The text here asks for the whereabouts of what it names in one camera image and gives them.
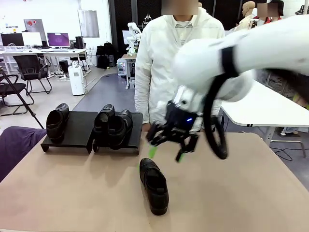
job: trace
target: beige tabletop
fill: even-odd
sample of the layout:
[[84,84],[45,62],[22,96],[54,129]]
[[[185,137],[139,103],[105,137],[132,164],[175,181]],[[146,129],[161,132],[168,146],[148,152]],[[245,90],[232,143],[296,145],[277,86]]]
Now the beige tabletop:
[[136,54],[132,56],[128,56],[127,54],[124,54],[121,59],[136,59]]
[[308,232],[309,193],[255,134],[227,134],[219,160],[204,136],[182,163],[178,145],[154,161],[169,209],[154,216],[139,177],[139,156],[65,153],[40,144],[0,183],[0,228],[36,232]]

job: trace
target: black bag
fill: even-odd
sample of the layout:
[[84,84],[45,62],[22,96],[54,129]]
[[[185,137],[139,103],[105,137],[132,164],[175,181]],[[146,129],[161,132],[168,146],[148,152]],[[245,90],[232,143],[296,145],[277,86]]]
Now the black bag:
[[104,46],[97,46],[97,53],[96,55],[105,55],[106,54],[106,51],[105,51],[105,47]]
[[115,55],[116,51],[113,45],[110,42],[104,44],[105,54],[108,56]]
[[110,65],[110,59],[108,59],[106,56],[99,56],[97,61],[97,68],[107,69],[109,65]]

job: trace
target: black leather shoe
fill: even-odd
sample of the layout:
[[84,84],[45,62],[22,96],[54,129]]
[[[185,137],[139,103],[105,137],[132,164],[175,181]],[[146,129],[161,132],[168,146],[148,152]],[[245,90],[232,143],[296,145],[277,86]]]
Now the black leather shoe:
[[151,212],[158,216],[165,214],[169,206],[166,179],[151,159],[140,161],[140,180],[145,186]]
[[113,105],[108,104],[103,107],[100,113],[95,118],[93,123],[93,132],[95,139],[107,139],[107,130],[109,127],[110,119],[115,116],[115,108]]
[[70,111],[67,104],[62,103],[51,111],[46,120],[47,136],[53,142],[60,142],[63,139],[64,129],[69,119]]
[[111,148],[118,149],[127,134],[132,131],[133,120],[129,110],[123,110],[109,122],[108,136]]

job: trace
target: desk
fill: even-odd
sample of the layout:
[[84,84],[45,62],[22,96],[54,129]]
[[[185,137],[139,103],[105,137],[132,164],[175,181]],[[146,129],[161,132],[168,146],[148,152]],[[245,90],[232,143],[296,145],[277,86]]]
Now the desk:
[[252,133],[227,133],[220,160],[202,135],[182,163],[179,146],[159,146],[154,161],[169,189],[169,209],[154,216],[138,157],[63,153],[40,144],[0,183],[0,228],[37,232],[308,232],[309,192]]
[[58,51],[54,51],[53,49],[39,50],[39,49],[33,48],[33,49],[25,50],[22,52],[1,52],[1,54],[4,56],[4,63],[6,66],[8,63],[8,61],[6,61],[5,59],[6,57],[24,56],[24,55],[43,55],[44,61],[46,64],[47,64],[46,57],[55,57],[58,71],[60,71],[60,69],[59,69],[59,63],[58,63],[57,57],[77,57],[79,60],[79,55],[85,54],[86,65],[87,65],[87,72],[85,73],[85,75],[87,75],[88,73],[91,72],[88,67],[88,59],[87,59],[87,53],[86,53],[87,50],[88,49],[69,49],[68,52],[58,52]]
[[128,56],[127,54],[124,54],[121,59],[123,59],[126,63],[126,89],[129,89],[131,81],[129,80],[129,78],[131,77],[131,64],[135,64],[136,54],[133,56]]
[[256,81],[246,97],[223,102],[221,108],[237,125],[267,127],[263,140],[268,145],[276,127],[309,127],[308,110]]

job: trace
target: gray carpet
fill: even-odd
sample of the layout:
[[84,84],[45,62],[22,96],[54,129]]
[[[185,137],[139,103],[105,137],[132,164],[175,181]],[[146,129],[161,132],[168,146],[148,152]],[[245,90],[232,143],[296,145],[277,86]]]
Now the gray carpet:
[[126,80],[117,74],[103,76],[73,111],[96,111],[113,104],[116,111],[128,109],[135,112],[134,89],[126,90]]
[[[102,77],[98,83],[90,90],[89,93],[77,104],[74,111],[97,111],[99,112],[106,104],[113,104],[116,111],[128,109],[135,112],[134,105],[134,89],[125,89],[126,80],[118,77],[117,74],[110,74]],[[252,132],[263,136],[262,131],[266,131],[266,128],[257,127],[242,127],[235,125],[225,115],[225,128],[226,132]],[[299,133],[299,137],[281,138],[279,135],[274,135],[274,140],[300,140],[305,144],[305,148],[309,148],[309,134]],[[287,143],[271,143],[271,147],[276,148],[292,148],[300,149],[299,144],[287,144]],[[302,182],[302,184],[309,190],[309,151],[308,158],[303,158],[301,150],[287,150],[286,151],[293,161],[282,161],[289,167],[294,175]],[[288,157],[280,152],[281,155],[288,159]]]

